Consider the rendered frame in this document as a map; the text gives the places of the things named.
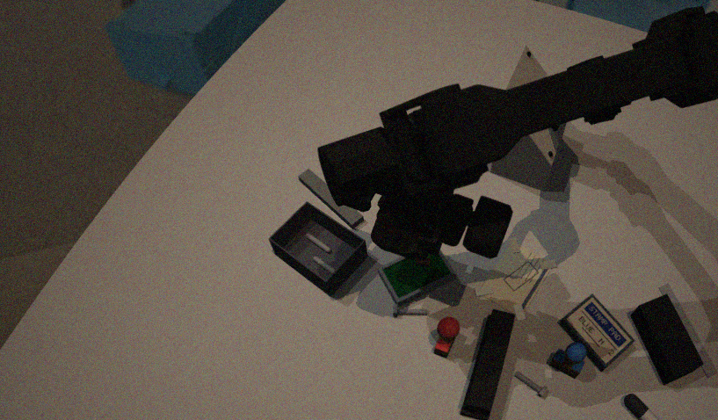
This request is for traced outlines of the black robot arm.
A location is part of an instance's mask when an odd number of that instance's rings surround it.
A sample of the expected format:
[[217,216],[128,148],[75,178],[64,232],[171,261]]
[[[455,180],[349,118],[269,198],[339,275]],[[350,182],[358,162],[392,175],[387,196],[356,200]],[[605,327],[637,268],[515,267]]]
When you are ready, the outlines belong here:
[[434,195],[479,182],[522,136],[582,117],[610,121],[648,96],[680,108],[718,99],[716,11],[655,20],[632,47],[509,90],[457,83],[380,112],[384,127],[317,148],[330,194],[343,206],[386,190],[372,241],[408,259],[437,256],[446,228]]

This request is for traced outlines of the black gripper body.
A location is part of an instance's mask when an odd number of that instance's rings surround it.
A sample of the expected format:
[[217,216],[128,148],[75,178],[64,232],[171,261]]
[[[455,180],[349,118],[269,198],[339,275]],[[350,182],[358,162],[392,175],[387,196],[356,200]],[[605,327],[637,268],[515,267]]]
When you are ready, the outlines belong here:
[[[453,189],[454,190],[454,189]],[[474,211],[473,200],[453,190],[434,195],[435,202],[442,204],[440,221],[446,232],[461,235],[468,226],[463,245],[470,252],[487,258],[497,257],[505,233],[511,222],[511,205],[481,196]],[[375,194],[345,204],[360,212],[369,211]]]

